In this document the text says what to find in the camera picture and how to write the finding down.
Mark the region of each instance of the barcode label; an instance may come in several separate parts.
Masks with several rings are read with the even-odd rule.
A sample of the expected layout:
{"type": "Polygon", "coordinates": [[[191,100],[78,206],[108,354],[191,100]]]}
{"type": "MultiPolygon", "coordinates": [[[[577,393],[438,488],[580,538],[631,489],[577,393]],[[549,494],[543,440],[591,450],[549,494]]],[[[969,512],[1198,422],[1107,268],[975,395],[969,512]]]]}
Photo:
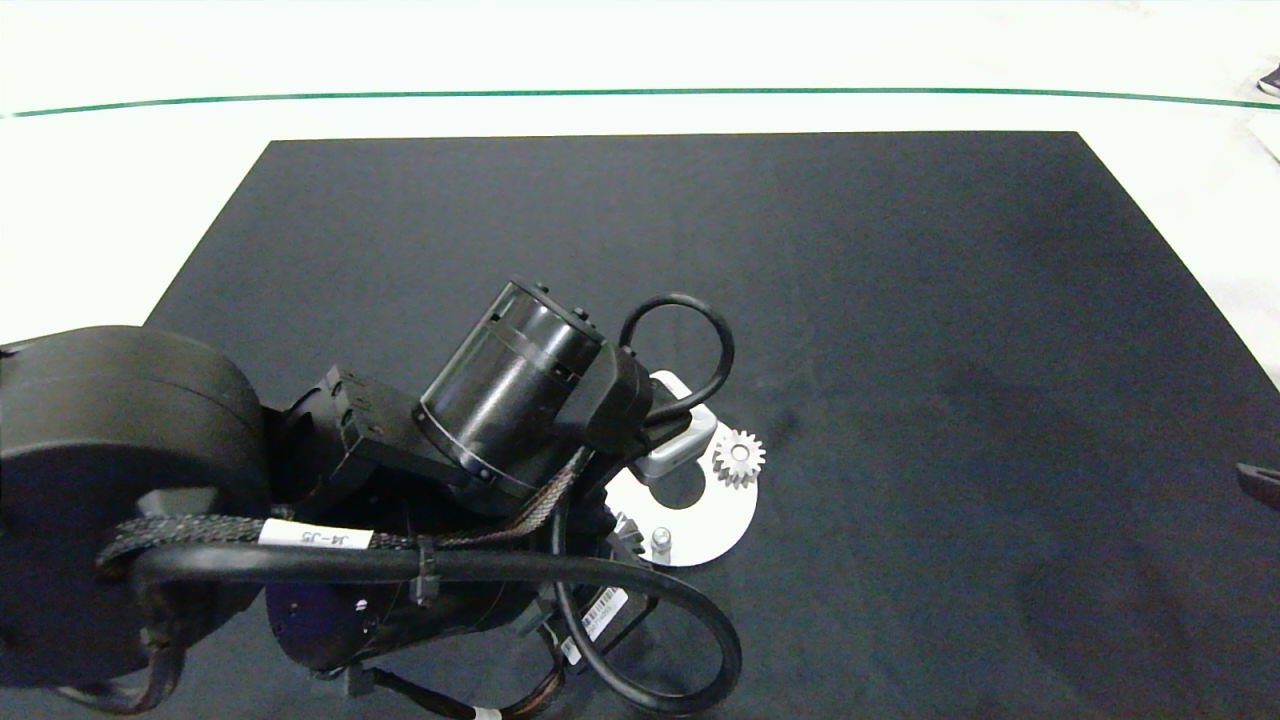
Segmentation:
{"type": "MultiPolygon", "coordinates": [[[[600,637],[604,628],[609,625],[613,618],[622,610],[622,606],[627,603],[627,591],[622,588],[607,588],[600,593],[599,600],[595,605],[586,611],[582,616],[582,625],[586,626],[586,637],[593,641],[600,637]]],[[[564,638],[561,643],[561,652],[568,659],[570,665],[577,665],[577,661],[582,659],[582,653],[577,650],[577,643],[573,638],[564,638]]]]}
{"type": "Polygon", "coordinates": [[[270,518],[262,523],[262,532],[257,534],[259,544],[293,544],[332,550],[366,550],[372,539],[372,530],[307,525],[279,518],[270,518]]]}

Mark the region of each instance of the small gear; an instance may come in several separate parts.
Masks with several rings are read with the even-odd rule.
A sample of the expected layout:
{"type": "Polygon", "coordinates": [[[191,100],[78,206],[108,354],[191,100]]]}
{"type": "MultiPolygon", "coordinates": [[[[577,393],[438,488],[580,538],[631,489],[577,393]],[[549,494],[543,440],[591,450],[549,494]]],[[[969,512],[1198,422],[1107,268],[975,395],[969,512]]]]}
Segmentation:
{"type": "Polygon", "coordinates": [[[730,430],[716,446],[712,455],[712,469],[727,486],[742,488],[760,474],[764,465],[764,446],[751,433],[730,430]]]}
{"type": "Polygon", "coordinates": [[[613,533],[618,536],[618,541],[634,555],[644,555],[644,536],[640,533],[640,525],[627,518],[626,512],[618,512],[617,520],[613,533]]]}

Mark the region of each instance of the screw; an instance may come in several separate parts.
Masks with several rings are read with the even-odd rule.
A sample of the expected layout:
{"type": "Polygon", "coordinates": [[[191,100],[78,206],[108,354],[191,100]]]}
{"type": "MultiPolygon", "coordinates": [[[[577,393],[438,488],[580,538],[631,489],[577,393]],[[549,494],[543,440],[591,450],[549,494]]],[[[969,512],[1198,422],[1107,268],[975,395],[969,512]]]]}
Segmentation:
{"type": "Polygon", "coordinates": [[[649,539],[653,543],[654,552],[667,552],[671,550],[671,530],[667,528],[654,528],[653,537],[649,539]]]}

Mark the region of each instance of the white floor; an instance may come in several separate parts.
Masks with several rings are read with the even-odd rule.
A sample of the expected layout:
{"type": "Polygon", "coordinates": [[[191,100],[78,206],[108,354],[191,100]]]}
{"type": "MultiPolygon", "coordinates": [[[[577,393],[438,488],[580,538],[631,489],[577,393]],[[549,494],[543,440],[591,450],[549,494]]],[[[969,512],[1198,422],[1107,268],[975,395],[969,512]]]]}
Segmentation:
{"type": "Polygon", "coordinates": [[[732,95],[6,117],[0,341],[142,323],[276,138],[1073,129],[1280,386],[1280,100],[1253,87],[1276,64],[1280,3],[5,3],[0,117],[252,94],[627,87],[1044,88],[1276,108],[732,95]]]}

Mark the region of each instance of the black tabletop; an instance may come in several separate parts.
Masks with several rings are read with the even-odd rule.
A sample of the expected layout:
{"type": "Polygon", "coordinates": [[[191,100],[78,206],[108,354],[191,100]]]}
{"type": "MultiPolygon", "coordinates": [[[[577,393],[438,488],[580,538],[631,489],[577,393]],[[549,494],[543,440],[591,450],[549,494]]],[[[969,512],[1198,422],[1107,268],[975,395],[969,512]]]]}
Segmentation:
{"type": "MultiPolygon", "coordinates": [[[[342,363],[417,392],[513,273],[605,331],[682,290],[735,327],[710,406],[768,448],[755,521],[678,575],[742,635],[717,711],[774,717],[1275,717],[1280,396],[1074,133],[271,143],[148,325],[283,405],[342,363]]],[[[660,311],[650,368],[713,365],[660,311]]],[[[675,610],[620,648],[710,676],[675,610]]],[[[393,655],[476,705],[543,673],[509,629],[393,655]]],[[[317,694],[261,605],[197,646],[156,719],[416,717],[317,694]]],[[[576,676],[552,717],[635,715],[576,676]]],[[[92,716],[6,691],[23,717],[92,716]]]]}

